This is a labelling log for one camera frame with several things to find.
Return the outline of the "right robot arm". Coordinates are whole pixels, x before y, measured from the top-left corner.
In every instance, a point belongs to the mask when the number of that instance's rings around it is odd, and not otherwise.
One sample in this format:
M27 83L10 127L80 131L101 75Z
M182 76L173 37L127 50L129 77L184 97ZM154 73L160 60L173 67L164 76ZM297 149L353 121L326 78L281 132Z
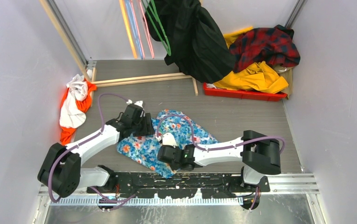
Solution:
M266 136L247 130L242 137L231 141L198 144L192 143L180 148L171 133L160 138L161 147L157 159L173 170L193 171L215 163L241 161L240 186L250 192L266 175L281 174L280 155L286 141L281 137Z

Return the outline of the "black pleated skirt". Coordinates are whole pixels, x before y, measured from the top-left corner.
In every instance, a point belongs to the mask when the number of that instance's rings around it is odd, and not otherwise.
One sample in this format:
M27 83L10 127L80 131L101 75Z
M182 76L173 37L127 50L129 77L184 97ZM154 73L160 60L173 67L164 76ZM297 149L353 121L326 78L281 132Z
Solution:
M171 46L166 65L201 83L215 83L229 74L235 58L229 52L223 34L210 13L198 0L155 0L157 13ZM153 40L160 42L144 13Z

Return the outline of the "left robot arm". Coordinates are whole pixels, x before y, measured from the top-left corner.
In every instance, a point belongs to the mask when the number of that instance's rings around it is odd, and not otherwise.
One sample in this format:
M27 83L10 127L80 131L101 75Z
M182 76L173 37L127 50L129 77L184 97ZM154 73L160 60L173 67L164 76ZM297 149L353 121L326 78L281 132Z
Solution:
M83 168L84 163L122 140L155 133L150 113L145 113L143 101L129 103L123 113L111 119L94 133L64 146L53 144L38 173L38 180L48 187L52 201L70 196L77 189L110 193L116 190L116 173L104 166Z

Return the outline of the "blue patterned garment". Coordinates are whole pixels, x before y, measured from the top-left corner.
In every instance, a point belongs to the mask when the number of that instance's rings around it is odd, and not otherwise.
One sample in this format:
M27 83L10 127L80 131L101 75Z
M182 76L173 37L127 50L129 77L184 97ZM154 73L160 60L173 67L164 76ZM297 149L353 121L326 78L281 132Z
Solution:
M193 142L197 144L218 143L212 134L181 111L165 109L151 121L155 130L154 135L129 136L117 144L117 151L164 178L172 177L176 170L172 170L168 164L157 159L157 154L163 144L183 149Z

